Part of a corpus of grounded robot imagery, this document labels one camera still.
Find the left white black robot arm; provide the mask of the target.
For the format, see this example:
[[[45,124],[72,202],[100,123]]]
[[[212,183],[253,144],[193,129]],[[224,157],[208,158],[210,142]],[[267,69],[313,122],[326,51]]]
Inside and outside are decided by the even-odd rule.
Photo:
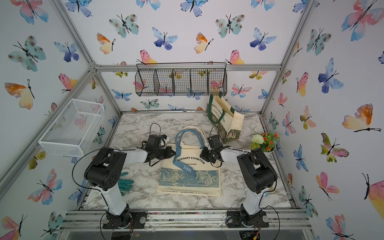
[[[102,147],[93,150],[84,156],[97,153],[84,172],[84,179],[90,184],[90,190],[101,193],[107,205],[104,229],[143,228],[140,219],[146,218],[146,214],[140,217],[131,213],[129,205],[124,201],[121,180],[124,166],[131,163],[148,163],[151,167],[152,160],[158,162],[174,157],[176,152],[168,146],[169,137],[166,135],[150,135],[140,148],[120,150],[110,147]]]

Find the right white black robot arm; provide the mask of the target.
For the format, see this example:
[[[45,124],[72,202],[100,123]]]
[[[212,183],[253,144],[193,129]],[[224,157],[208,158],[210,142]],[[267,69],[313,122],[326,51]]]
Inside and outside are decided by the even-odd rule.
[[[209,147],[202,150],[200,157],[208,163],[230,162],[238,164],[247,186],[246,198],[239,211],[228,211],[226,225],[229,228],[269,227],[269,219],[261,202],[265,193],[277,184],[278,175],[261,149],[237,150],[224,146],[219,136],[208,138]]]

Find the green rubber glove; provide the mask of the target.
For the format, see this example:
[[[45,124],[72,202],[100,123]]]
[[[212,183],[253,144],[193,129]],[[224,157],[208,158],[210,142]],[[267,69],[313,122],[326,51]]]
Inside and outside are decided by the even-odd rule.
[[[126,179],[125,176],[128,175],[128,172],[122,172],[118,181],[118,187],[122,196],[125,196],[132,190],[134,181]]]

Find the potted artificial flower plant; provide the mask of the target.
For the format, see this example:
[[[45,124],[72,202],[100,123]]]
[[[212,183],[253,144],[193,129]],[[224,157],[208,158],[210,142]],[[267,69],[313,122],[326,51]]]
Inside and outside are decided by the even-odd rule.
[[[277,148],[277,142],[280,140],[278,134],[262,133],[252,136],[251,150],[261,149],[264,153],[272,153]]]

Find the green handled canvas tote bag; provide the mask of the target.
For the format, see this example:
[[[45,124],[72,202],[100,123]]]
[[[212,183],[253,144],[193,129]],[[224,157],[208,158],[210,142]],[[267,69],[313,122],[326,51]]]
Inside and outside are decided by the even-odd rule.
[[[244,115],[229,105],[222,92],[210,95],[207,114],[224,144],[240,138]]]

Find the white mesh wall basket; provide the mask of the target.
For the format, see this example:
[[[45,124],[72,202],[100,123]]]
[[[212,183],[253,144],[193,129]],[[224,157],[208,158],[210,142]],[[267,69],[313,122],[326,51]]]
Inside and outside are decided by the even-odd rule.
[[[38,140],[52,155],[82,157],[101,126],[105,107],[102,103],[71,99]]]

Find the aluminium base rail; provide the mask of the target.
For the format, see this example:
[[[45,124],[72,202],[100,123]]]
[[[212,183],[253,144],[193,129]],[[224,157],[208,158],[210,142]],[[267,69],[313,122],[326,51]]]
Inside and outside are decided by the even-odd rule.
[[[311,230],[309,218],[299,209],[264,210],[259,217],[256,230]],[[62,231],[100,231],[105,211],[70,211],[61,225]],[[255,225],[244,225],[240,210],[147,210],[130,211],[135,231],[186,231],[186,230],[240,230],[250,231]]]

